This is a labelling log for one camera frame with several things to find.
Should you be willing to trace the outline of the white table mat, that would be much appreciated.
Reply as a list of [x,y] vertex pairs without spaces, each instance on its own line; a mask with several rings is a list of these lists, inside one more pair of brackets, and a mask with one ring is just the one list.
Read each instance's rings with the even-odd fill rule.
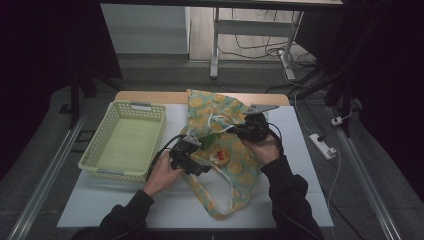
[[[304,214],[321,227],[333,224],[320,184],[292,107],[269,112],[269,121],[282,133],[284,160],[272,159],[259,169],[259,180],[248,203],[221,218],[211,217],[181,176],[159,192],[147,215],[150,229],[266,229],[286,213],[299,220]],[[142,188],[140,183],[106,180],[83,171],[57,225],[94,227],[113,207],[125,206]]]

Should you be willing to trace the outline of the person's right hand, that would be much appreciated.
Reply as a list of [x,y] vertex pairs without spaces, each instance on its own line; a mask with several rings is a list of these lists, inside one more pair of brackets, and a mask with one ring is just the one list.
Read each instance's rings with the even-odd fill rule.
[[243,140],[242,143],[252,151],[255,158],[263,165],[269,164],[280,157],[277,141],[271,135],[257,143],[247,140]]

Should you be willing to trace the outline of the grey cabinet panel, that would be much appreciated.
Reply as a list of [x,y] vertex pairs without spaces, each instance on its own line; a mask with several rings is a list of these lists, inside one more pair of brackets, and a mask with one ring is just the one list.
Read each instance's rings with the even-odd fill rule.
[[101,9],[117,53],[189,53],[189,7],[101,4]]

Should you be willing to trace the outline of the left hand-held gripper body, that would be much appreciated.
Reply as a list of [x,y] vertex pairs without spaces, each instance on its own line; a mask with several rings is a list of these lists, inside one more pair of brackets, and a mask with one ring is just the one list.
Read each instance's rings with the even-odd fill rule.
[[191,154],[201,146],[200,141],[194,135],[178,135],[177,143],[171,148],[169,153],[173,169],[182,168],[195,169],[200,164],[191,159]]

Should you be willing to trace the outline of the pale yellow plastic basket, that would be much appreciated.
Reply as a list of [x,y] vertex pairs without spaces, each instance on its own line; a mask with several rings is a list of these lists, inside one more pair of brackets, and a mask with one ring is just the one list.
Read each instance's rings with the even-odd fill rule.
[[166,128],[167,107],[113,101],[78,167],[95,177],[145,182]]

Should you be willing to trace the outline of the white power strip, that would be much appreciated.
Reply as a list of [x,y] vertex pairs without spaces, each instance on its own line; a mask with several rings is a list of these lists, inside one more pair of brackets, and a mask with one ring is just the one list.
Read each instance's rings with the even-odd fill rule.
[[334,147],[329,147],[324,142],[322,136],[319,136],[318,134],[311,134],[309,139],[326,160],[330,160],[336,157],[337,150]]

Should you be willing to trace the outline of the person's left hand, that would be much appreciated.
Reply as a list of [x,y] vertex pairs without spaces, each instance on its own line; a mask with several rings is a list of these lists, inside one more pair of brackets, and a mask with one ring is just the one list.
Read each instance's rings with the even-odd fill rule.
[[173,169],[171,167],[169,151],[165,150],[157,160],[143,191],[153,198],[158,192],[175,183],[183,172],[184,170],[181,168]]

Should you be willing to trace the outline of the aluminium rail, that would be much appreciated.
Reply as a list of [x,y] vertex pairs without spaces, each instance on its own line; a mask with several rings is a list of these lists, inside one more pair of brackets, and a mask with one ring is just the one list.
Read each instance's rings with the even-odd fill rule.
[[85,120],[86,114],[93,104],[92,99],[84,100],[80,108],[80,116],[75,124],[69,129],[63,138],[60,147],[50,160],[46,170],[37,183],[29,200],[23,208],[19,218],[13,226],[6,240],[25,240],[37,215],[40,212],[69,152],[79,134]]
[[376,218],[387,240],[402,240],[401,234],[385,204],[380,196],[371,176],[369,175],[362,158],[353,143],[340,125],[335,126],[337,135],[343,145],[347,157],[356,173],[368,202],[375,211]]

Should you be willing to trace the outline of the round red white packet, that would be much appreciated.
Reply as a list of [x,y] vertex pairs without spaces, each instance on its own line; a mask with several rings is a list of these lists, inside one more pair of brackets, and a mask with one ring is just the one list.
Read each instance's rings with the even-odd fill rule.
[[219,151],[213,152],[209,156],[209,160],[216,166],[223,167],[230,161],[230,158],[226,151],[219,150]]

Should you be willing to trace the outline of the small green medicine box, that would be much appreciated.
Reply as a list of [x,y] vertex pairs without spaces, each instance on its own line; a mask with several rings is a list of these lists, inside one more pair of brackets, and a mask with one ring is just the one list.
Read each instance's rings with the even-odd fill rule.
[[219,140],[220,136],[221,136],[220,133],[213,133],[208,136],[204,136],[200,138],[199,141],[201,143],[201,149],[206,150],[210,148],[211,146],[213,146]]

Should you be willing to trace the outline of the white desk frame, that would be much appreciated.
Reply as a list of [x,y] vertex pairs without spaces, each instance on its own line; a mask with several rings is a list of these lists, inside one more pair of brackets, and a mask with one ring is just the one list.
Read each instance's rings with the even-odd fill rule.
[[283,50],[279,50],[279,58],[284,67],[284,73],[288,80],[294,80],[295,75],[290,67],[289,54],[300,25],[303,11],[295,11],[293,20],[285,22],[247,21],[247,20],[221,20],[220,9],[213,10],[213,46],[211,55],[210,78],[218,77],[218,40],[220,35],[245,35],[285,37],[287,44]]

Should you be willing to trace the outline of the orange print fabric bag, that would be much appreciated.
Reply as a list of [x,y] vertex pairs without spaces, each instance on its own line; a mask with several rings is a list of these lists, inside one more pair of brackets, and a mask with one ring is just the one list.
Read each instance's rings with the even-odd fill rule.
[[[208,91],[188,89],[188,115],[183,134],[193,134],[198,139],[213,133],[220,133],[219,140],[210,148],[201,148],[192,158],[201,164],[212,166],[212,171],[226,179],[229,187],[229,209],[222,212],[216,207],[217,201],[195,175],[186,175],[185,182],[203,205],[210,217],[221,220],[234,211],[242,209],[250,200],[260,176],[260,164],[252,152],[234,134],[227,130],[234,124],[244,122],[243,112],[247,106],[234,97]],[[224,150],[230,161],[223,167],[216,166],[209,156]]]

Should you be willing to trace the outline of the black stand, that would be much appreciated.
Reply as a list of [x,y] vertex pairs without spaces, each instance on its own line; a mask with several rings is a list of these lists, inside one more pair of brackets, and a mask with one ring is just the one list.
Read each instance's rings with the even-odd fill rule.
[[74,76],[70,83],[71,89],[71,123],[69,128],[73,129],[77,121],[80,119],[80,96],[79,93],[83,94],[88,98],[95,98],[98,94],[97,87],[95,86],[94,80],[100,80],[109,87],[117,90],[124,91],[125,88],[116,82],[116,79],[123,79],[121,69],[114,70],[111,74],[102,73],[93,67],[80,67],[74,73]]
[[339,100],[342,100],[342,123],[340,126],[347,137],[349,133],[349,117],[351,115],[351,99],[352,99],[352,73],[350,66],[341,67],[336,73],[331,76],[325,76],[322,80],[310,85],[305,86],[304,90],[296,92],[293,98],[296,100],[305,99],[325,87],[329,87],[324,103],[327,106],[335,106]]

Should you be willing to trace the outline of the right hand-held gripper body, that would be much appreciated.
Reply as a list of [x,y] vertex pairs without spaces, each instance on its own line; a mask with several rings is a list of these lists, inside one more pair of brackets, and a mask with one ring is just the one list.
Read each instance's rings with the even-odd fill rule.
[[251,104],[244,112],[246,129],[240,139],[253,143],[263,141],[268,135],[274,137],[279,142],[280,138],[269,128],[264,113],[278,108],[278,105]]

